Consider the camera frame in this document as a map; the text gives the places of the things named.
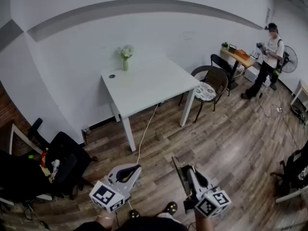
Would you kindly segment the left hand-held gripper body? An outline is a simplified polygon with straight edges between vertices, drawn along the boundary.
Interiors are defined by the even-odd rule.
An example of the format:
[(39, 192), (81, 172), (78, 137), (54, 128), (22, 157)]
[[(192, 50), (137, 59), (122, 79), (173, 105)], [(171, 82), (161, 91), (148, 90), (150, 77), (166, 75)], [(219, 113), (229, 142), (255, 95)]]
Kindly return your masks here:
[(138, 171), (127, 182), (117, 181), (117, 172), (126, 166), (114, 167), (101, 181), (97, 181), (89, 197), (98, 207), (112, 213), (130, 199), (130, 192), (138, 180)]

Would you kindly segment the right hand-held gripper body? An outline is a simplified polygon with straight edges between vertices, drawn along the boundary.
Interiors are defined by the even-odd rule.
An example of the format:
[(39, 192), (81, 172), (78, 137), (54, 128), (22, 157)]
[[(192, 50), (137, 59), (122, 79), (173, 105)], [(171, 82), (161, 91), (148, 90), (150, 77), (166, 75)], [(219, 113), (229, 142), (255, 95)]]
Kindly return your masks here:
[(193, 192), (184, 200), (184, 209), (187, 214), (189, 210), (196, 210), (206, 218), (221, 214), (229, 205), (231, 199), (227, 193), (214, 187), (210, 190)]

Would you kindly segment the person's right shoe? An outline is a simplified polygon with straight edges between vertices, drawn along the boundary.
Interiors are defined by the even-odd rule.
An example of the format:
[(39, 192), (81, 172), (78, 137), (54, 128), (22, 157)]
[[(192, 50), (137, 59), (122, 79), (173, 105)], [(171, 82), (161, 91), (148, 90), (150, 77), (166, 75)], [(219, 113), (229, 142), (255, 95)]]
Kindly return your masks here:
[(176, 213), (176, 211), (178, 210), (178, 205), (176, 202), (169, 202), (167, 204), (167, 206), (165, 207), (163, 213), (168, 213), (170, 214), (171, 216), (174, 215)]

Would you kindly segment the person's black clothing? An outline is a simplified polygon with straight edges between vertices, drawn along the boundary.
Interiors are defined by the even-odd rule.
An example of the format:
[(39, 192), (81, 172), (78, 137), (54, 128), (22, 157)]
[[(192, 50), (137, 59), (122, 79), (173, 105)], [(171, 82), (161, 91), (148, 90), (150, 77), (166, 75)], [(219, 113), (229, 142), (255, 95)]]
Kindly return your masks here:
[[(96, 221), (86, 222), (73, 231), (111, 231)], [(188, 231), (186, 226), (170, 218), (138, 217), (127, 220), (114, 231)]]

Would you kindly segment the black office chair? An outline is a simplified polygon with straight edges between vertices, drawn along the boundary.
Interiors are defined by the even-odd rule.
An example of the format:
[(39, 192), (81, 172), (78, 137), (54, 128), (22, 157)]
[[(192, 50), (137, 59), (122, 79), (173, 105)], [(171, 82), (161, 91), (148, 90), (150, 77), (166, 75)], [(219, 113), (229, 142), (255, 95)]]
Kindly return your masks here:
[[(35, 198), (52, 200), (54, 196), (72, 197), (74, 188), (80, 190), (92, 184), (83, 178), (89, 164), (97, 157), (89, 154), (64, 132), (48, 143), (38, 132), (43, 120), (38, 118), (30, 127), (27, 138), (42, 151), (49, 149), (46, 168), (40, 166), (41, 155), (9, 154), (9, 129), (12, 121), (0, 128), (0, 202), (14, 205)], [(60, 160), (55, 178), (51, 177), (52, 161)]]

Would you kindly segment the red yellow snack packet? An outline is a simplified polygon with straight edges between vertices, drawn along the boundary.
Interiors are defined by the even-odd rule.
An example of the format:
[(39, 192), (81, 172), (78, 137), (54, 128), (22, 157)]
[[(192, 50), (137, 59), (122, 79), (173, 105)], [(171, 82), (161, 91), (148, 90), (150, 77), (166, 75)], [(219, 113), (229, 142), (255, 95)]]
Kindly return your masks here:
[(46, 156), (48, 154), (48, 148), (46, 147), (46, 149), (43, 151), (43, 153), (41, 154), (41, 163), (40, 166), (43, 168), (46, 168)]

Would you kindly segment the white table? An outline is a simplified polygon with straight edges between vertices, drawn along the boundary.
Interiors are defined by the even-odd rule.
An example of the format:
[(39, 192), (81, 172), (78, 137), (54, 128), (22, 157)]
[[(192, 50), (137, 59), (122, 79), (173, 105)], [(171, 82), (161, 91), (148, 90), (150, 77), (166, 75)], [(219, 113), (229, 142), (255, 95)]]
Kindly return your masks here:
[(128, 71), (104, 71), (102, 79), (112, 99), (114, 115), (119, 115), (131, 150), (136, 150), (129, 117), (155, 104), (188, 92), (199, 81), (166, 57), (136, 60)]

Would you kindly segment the patterned round seat cushion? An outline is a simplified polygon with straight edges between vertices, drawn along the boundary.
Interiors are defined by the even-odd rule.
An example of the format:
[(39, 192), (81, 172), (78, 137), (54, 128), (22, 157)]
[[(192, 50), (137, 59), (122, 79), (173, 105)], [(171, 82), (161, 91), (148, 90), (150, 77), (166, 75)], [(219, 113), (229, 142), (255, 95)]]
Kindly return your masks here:
[(207, 83), (200, 82), (200, 85), (196, 88), (195, 98), (210, 102), (216, 97), (216, 91)]

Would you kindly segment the dark wicker chair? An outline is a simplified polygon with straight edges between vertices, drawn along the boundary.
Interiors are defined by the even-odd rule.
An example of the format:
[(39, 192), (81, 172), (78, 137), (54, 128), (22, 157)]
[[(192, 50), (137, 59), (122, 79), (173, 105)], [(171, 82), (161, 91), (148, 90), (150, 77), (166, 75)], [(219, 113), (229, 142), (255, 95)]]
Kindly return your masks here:
[(183, 114), (180, 120), (181, 127), (183, 127), (186, 124), (186, 121), (187, 121), (187, 118), (188, 118), (188, 115), (189, 115), (189, 112), (190, 112), (190, 109), (191, 109), (191, 106), (194, 100), (198, 100), (200, 102), (200, 108), (195, 118), (195, 121), (197, 121), (204, 104), (213, 103), (214, 106), (216, 106), (216, 103), (222, 96), (223, 92), (227, 89), (228, 78), (225, 72), (221, 68), (218, 68), (212, 65), (203, 65), (203, 66), (200, 66), (194, 69), (191, 75), (193, 77), (196, 77), (198, 74), (201, 74), (203, 72), (205, 73), (205, 76), (203, 77), (202, 80), (199, 81), (198, 86), (200, 85), (200, 82), (209, 84), (216, 91), (216, 97), (210, 102), (204, 102), (204, 101), (201, 101), (195, 98), (196, 88), (198, 86), (188, 91), (188, 96), (186, 99), (184, 111), (183, 111)]

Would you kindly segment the white storage box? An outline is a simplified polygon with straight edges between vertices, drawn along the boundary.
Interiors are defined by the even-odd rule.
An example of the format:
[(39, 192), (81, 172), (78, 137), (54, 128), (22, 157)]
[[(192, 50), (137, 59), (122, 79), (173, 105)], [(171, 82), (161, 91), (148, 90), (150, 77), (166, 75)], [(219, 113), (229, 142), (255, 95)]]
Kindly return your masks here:
[(246, 79), (248, 79), (250, 82), (253, 83), (257, 79), (258, 74), (259, 74), (259, 70), (256, 69), (255, 67), (251, 66), (251, 67), (246, 69), (246, 71), (244, 73), (244, 77)]

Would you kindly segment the white artificial flower bouquet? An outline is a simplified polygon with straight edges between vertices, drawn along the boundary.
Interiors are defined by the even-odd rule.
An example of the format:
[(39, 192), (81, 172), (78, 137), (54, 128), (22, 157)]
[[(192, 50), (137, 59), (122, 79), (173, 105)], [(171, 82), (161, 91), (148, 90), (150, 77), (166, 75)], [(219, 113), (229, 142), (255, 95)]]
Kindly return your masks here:
[(128, 60), (134, 54), (134, 47), (132, 45), (118, 47), (117, 50), (123, 60)]

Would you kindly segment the black folding chair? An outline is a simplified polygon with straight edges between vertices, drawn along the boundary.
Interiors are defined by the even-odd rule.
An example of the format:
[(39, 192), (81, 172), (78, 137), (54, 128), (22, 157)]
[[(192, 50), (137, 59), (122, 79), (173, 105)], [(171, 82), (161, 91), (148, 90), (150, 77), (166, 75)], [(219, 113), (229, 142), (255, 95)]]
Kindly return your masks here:
[(228, 78), (227, 90), (229, 92), (228, 94), (230, 95), (231, 90), (238, 87), (238, 83), (235, 81), (235, 78), (234, 78), (233, 68), (227, 61), (225, 61), (224, 59), (222, 59), (220, 56), (216, 54), (211, 54), (210, 59), (211, 59), (212, 65), (216, 64), (221, 69), (223, 69), (223, 71), (227, 75), (227, 78)]

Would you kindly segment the orange box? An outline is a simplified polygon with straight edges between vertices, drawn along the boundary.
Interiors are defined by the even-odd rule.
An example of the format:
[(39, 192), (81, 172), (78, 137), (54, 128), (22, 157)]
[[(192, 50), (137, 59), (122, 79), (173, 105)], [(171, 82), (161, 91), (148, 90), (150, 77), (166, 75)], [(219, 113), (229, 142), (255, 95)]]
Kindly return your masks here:
[(235, 54), (240, 58), (244, 59), (245, 61), (250, 58), (250, 56), (243, 50), (236, 50)]

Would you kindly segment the black standing fan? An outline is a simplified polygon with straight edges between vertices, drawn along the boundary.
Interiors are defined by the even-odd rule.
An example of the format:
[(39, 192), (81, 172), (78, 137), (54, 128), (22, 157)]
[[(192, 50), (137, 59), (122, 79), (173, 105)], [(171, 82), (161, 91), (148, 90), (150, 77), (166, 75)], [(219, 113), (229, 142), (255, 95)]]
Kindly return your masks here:
[(297, 54), (291, 47), (285, 46), (282, 71), (284, 73), (292, 73), (296, 70), (297, 64), (298, 64)]

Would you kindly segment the white desk frame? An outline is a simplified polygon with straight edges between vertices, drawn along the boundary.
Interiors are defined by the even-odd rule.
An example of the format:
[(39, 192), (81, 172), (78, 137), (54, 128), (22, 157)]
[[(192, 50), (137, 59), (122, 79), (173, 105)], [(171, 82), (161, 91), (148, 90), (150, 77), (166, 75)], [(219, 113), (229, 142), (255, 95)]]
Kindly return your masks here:
[(9, 129), (9, 154), (12, 154), (12, 147), (13, 147), (13, 135), (16, 134), (23, 142), (25, 142), (28, 146), (30, 146), (33, 150), (37, 153), (42, 154), (43, 151), (38, 148), (32, 141), (30, 141), (27, 136), (19, 130), (19, 128), (12, 123)]

